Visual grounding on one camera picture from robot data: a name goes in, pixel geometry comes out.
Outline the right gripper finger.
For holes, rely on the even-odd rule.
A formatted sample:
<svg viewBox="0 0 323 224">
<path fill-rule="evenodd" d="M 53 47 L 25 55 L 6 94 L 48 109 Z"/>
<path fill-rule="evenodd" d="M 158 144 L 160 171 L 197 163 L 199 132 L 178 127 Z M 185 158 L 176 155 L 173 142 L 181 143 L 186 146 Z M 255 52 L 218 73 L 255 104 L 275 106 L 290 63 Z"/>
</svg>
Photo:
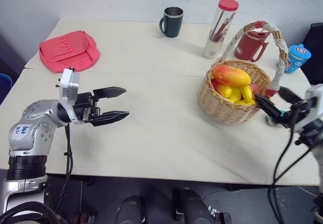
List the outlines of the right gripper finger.
<svg viewBox="0 0 323 224">
<path fill-rule="evenodd" d="M 286 102 L 290 104 L 296 104 L 298 102 L 301 102 L 303 99 L 300 98 L 298 95 L 296 95 L 293 91 L 291 91 L 287 87 L 281 86 L 278 95 Z"/>
<path fill-rule="evenodd" d="M 254 96 L 257 107 L 263 110 L 269 117 L 278 120 L 281 117 L 281 111 L 263 95 L 256 94 Z"/>
</svg>

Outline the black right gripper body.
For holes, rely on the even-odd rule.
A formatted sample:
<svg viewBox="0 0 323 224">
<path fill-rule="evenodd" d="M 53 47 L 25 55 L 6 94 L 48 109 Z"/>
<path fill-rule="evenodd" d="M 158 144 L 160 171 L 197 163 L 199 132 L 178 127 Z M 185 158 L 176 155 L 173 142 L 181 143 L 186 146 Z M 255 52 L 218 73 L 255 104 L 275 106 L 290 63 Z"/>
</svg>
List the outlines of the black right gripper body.
<svg viewBox="0 0 323 224">
<path fill-rule="evenodd" d="M 281 112 L 278 118 L 278 124 L 281 124 L 285 128 L 292 128 L 298 122 L 303 120 L 309 113 L 309 104 L 305 101 L 298 102 L 291 105 L 289 111 Z"/>
</svg>

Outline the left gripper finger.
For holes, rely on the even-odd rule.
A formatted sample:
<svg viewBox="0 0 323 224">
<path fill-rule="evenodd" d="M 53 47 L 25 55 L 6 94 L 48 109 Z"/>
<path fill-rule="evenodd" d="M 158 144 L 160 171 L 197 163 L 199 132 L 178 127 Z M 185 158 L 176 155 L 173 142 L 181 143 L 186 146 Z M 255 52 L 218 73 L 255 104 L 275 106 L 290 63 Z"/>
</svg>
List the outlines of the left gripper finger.
<svg viewBox="0 0 323 224">
<path fill-rule="evenodd" d="M 129 115 L 128 111 L 117 111 L 117 110 L 109 111 L 101 115 L 94 116 L 93 119 L 91 120 L 91 124 L 94 127 L 108 125 L 108 124 L 118 122 L 124 119 L 125 117 L 127 117 L 128 115 Z"/>
<path fill-rule="evenodd" d="M 93 93 L 97 99 L 101 99 L 118 97 L 126 91 L 126 89 L 121 87 L 106 87 L 101 89 L 94 89 Z"/>
</svg>

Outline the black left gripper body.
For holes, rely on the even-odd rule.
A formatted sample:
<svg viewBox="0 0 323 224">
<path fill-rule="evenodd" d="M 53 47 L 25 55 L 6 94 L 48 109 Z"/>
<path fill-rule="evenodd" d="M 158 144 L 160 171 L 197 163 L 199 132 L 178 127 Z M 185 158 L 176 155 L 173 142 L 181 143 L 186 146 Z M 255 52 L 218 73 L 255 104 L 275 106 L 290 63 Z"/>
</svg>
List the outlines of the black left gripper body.
<svg viewBox="0 0 323 224">
<path fill-rule="evenodd" d="M 97 92 L 81 93 L 73 105 L 74 113 L 78 120 L 84 123 L 101 123 L 100 108 L 97 107 L 99 97 Z"/>
</svg>

